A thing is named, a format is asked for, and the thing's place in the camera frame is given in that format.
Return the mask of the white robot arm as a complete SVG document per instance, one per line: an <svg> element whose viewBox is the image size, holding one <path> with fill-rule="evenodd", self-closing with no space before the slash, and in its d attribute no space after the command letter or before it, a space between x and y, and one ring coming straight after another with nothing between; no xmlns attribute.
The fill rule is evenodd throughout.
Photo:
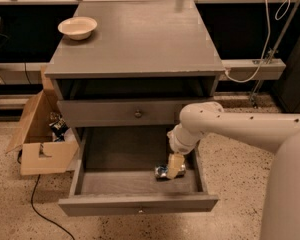
<svg viewBox="0 0 300 240"><path fill-rule="evenodd" d="M228 113L217 102L189 104L168 132L173 153L167 177L177 176L184 156L207 133L275 154L268 176L260 240L300 240L300 114Z"/></svg>

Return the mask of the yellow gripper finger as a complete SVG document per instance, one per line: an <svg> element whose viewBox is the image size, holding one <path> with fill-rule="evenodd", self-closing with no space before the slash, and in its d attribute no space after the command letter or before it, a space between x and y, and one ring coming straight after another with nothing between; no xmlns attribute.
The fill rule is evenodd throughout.
<svg viewBox="0 0 300 240"><path fill-rule="evenodd" d="M169 155L168 164L167 164L167 178L174 179L182 165L184 164L185 157L179 153L173 153Z"/></svg>

